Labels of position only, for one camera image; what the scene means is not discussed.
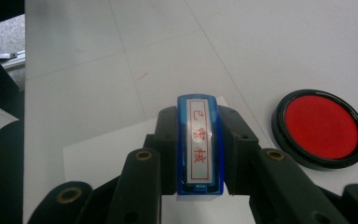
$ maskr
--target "white tabletop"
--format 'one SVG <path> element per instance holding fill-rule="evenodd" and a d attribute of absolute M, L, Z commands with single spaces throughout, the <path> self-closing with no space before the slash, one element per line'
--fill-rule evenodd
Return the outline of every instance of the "white tabletop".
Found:
<path fill-rule="evenodd" d="M 182 94 L 223 96 L 261 147 L 278 147 L 270 119 L 291 91 L 329 91 L 358 112 L 358 1 L 32 0 L 26 52 L 25 222 L 65 182 L 63 148 L 153 119 Z M 358 183 L 358 163 L 303 169 L 337 194 Z M 221 223 L 213 202 L 192 208 L 163 211 L 166 223 Z"/>

